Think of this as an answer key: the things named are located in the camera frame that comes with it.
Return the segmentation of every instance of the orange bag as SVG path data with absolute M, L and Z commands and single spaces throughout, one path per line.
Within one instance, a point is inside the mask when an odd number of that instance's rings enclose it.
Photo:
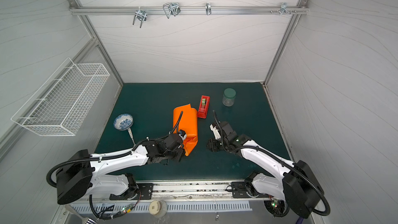
M 198 112 L 195 108 L 191 108 L 191 104 L 176 107 L 173 112 L 173 126 L 176 125 L 180 113 L 183 111 L 182 118 L 178 124 L 179 130 L 184 130 L 187 138 L 184 140 L 185 156 L 188 156 L 195 148 L 198 142 Z

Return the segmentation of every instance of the wire basket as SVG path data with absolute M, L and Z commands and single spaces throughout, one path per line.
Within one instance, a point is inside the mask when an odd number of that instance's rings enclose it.
M 108 78 L 102 63 L 72 62 L 42 97 L 38 96 L 51 77 L 11 120 L 40 136 L 75 136 Z M 35 101 L 32 107 L 21 116 L 23 107 L 32 102 L 32 98 Z

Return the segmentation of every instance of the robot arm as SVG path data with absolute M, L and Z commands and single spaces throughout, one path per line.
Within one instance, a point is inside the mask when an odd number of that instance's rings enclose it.
M 271 173 L 274 177 L 253 172 L 246 180 L 247 194 L 257 197 L 259 194 L 268 194 L 281 199 L 300 217 L 308 218 L 311 212 L 328 215 L 330 207 L 323 190 L 313 174 L 311 168 L 303 161 L 294 163 L 283 159 L 274 153 L 262 148 L 246 135 L 238 136 L 228 122 L 215 122 L 210 129 L 215 140 L 209 140 L 207 148 L 211 151 L 224 150 L 250 160 Z M 325 211 L 315 209 L 322 200 Z
M 133 148 L 117 152 L 89 154 L 87 150 L 81 150 L 67 162 L 53 167 L 47 174 L 47 182 L 57 188 L 60 205 L 93 194 L 110 194 L 111 200 L 127 200 L 139 191 L 132 175 L 107 174 L 127 167 L 159 163 L 164 159 L 180 161 L 185 153 L 183 141 L 186 137 L 186 133 L 179 130 L 178 134 L 147 139 Z M 51 179 L 55 170 L 57 183 Z

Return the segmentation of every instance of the round lid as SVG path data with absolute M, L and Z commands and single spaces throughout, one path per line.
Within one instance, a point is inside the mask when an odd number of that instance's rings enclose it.
M 152 215 L 157 215 L 162 210 L 162 204 L 160 201 L 153 201 L 149 204 L 149 212 Z
M 226 90 L 224 90 L 224 97 L 226 97 L 227 99 L 234 99 L 236 96 L 236 91 L 233 90 L 232 88 L 227 88 Z

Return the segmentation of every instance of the green jar lid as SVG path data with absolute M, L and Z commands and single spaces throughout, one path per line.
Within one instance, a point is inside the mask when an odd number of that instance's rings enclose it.
M 224 90 L 224 97 L 227 99 L 234 99 L 236 96 L 236 91 L 233 90 L 232 88 L 227 88 Z

